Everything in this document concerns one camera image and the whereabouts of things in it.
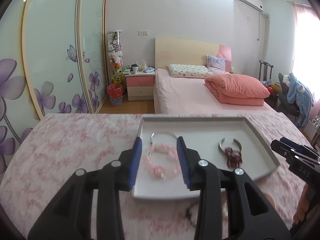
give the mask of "blue clothing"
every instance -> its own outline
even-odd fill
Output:
[[[289,104],[296,101],[300,109],[300,115],[296,121],[296,127],[305,127],[308,123],[311,107],[313,107],[313,98],[310,90],[302,83],[300,83],[293,73],[289,74],[290,87],[287,94]],[[302,88],[305,89],[304,93],[298,91]]]

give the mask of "wooden floor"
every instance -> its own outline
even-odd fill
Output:
[[[153,100],[128,101],[125,95],[121,104],[114,106],[107,98],[101,107],[99,114],[154,114],[155,106]]]

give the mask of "metal bangle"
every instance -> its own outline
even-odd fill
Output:
[[[153,137],[154,137],[155,134],[169,134],[169,135],[173,136],[176,140],[178,139],[178,137],[177,137],[175,134],[170,133],[170,132],[154,132],[154,133],[151,134],[151,137],[150,137],[150,144],[151,144],[151,146],[152,146],[152,144],[153,144],[153,141],[152,141],[152,140],[153,140]]]
[[[223,143],[224,140],[225,140],[225,138],[223,137],[223,138],[219,141],[219,146],[218,146],[220,152],[222,152],[222,153],[224,153],[224,150],[222,150],[221,143]],[[233,138],[233,142],[239,147],[239,152],[240,152],[240,155],[241,155],[241,153],[242,153],[241,143],[240,143],[237,139],[235,139],[235,138]]]

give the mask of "red plastic bag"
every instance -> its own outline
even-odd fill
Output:
[[[112,84],[107,87],[107,94],[112,98],[120,98],[123,94],[122,84]]]

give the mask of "trash can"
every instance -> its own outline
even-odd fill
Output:
[[[119,105],[122,103],[123,85],[112,84],[107,87],[107,94],[110,97],[110,102],[113,105]]]

